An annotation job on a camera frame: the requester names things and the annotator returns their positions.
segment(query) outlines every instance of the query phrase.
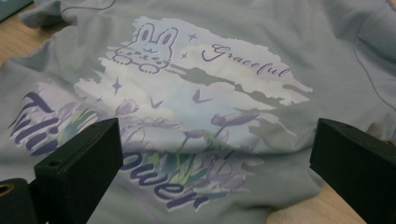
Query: bunny illustration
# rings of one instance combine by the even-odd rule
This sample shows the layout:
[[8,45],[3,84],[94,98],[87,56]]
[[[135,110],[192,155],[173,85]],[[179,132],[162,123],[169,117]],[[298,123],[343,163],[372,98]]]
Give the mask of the bunny illustration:
[[169,66],[177,35],[178,29],[172,27],[155,36],[155,25],[146,23],[137,31],[131,44],[115,51],[113,61],[134,64],[141,72],[155,75]]

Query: wooden table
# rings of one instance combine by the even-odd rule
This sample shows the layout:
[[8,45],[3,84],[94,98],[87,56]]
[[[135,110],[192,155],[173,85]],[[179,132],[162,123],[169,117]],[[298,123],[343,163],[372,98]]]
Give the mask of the wooden table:
[[[30,29],[17,16],[0,23],[0,65],[4,60],[32,52],[65,24]],[[361,224],[365,223],[328,185],[315,198],[273,213],[268,224]]]

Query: light blue t-shirt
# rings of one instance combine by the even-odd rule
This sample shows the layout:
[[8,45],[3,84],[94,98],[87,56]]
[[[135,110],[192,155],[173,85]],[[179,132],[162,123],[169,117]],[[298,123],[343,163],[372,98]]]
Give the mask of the light blue t-shirt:
[[35,3],[27,25],[70,25],[0,69],[0,176],[32,180],[119,118],[124,165],[90,223],[265,223],[320,191],[318,118],[395,138],[390,2]]

